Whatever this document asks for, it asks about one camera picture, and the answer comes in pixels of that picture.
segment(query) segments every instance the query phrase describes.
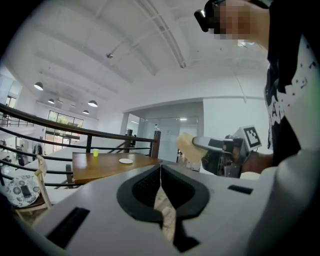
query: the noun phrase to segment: yellow cup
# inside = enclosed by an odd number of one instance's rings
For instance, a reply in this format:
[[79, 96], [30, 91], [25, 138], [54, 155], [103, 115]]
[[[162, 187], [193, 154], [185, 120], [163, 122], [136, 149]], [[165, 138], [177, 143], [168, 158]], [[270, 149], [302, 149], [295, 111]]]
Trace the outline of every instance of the yellow cup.
[[99, 150], [98, 149], [93, 149], [93, 156], [96, 158], [99, 154]]

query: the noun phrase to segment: wooden chair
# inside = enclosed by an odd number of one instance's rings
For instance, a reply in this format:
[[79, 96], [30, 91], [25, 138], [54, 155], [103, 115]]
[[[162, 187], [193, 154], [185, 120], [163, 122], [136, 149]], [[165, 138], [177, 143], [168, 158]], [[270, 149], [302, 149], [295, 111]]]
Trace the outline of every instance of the wooden chair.
[[45, 209], [45, 208], [50, 209], [52, 207], [52, 204], [49, 200], [48, 193], [46, 190], [45, 182], [44, 182], [44, 175], [46, 175], [46, 172], [47, 172], [47, 163], [45, 159], [40, 155], [37, 155], [37, 159], [38, 159], [38, 170], [34, 174], [37, 178], [41, 193], [37, 198], [37, 200], [31, 205], [15, 209], [16, 213], [22, 220], [24, 218], [21, 215], [21, 213], [25, 213], [25, 212], [31, 213], [36, 210]]

